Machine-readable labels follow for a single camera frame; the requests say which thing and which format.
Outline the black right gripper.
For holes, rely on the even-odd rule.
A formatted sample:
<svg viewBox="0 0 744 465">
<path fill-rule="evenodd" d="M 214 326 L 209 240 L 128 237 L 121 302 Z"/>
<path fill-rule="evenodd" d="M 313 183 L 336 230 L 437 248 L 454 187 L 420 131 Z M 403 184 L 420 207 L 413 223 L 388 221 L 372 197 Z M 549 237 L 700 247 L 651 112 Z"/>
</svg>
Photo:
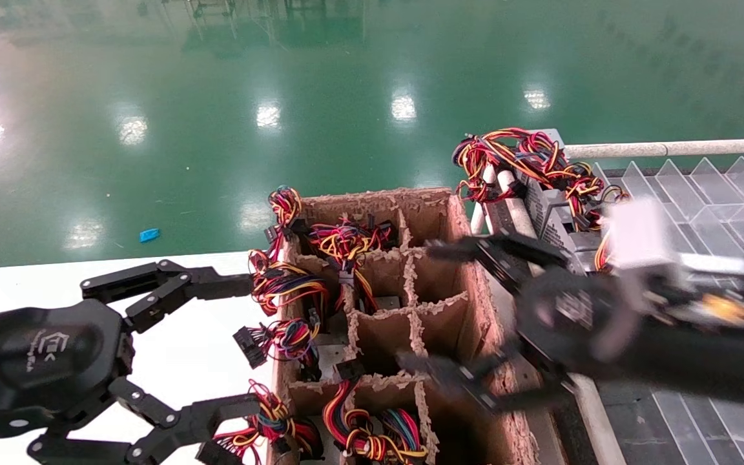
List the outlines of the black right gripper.
<svg viewBox="0 0 744 465">
<path fill-rule="evenodd" d="M 566 270 L 568 251 L 514 231 L 429 240 L 425 246 L 437 261 L 478 263 L 505 291 L 517 293 L 517 332 L 548 361 L 567 373 L 596 379 L 622 375 L 619 361 L 637 338 L 639 314 L 626 304 L 617 279 L 573 274 Z M 530 264 L 548 269 L 530 279 L 523 272 Z M 490 414 L 564 403 L 562 382 L 504 394 L 491 391 L 487 379 L 515 358 L 516 351 L 494 351 L 460 364 L 443 356 L 397 354 L 402 370 L 423 373 L 447 395 L 468 397 Z"/>
</svg>

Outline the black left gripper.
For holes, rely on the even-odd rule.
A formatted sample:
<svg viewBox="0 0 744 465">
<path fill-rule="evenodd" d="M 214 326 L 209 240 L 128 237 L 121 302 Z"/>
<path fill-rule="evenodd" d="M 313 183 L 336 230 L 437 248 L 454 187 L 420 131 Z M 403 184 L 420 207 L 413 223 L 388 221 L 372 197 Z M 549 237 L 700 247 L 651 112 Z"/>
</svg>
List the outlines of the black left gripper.
<svg viewBox="0 0 744 465">
<path fill-rule="evenodd" d="M 41 464 L 160 464 L 182 447 L 212 442 L 225 421 L 260 412 L 257 396 L 173 410 L 127 380 L 135 355 L 130 332 L 147 332 L 194 298 L 252 291 L 249 273 L 222 276 L 213 267 L 163 260 L 84 280 L 82 297 L 95 300 L 0 312 L 0 439 L 48 429 L 26 451 Z M 105 305 L 136 295 L 143 298 L 125 319 Z M 85 427 L 115 400 L 147 421 L 150 433 L 136 442 L 68 438 L 63 429 Z"/>
</svg>

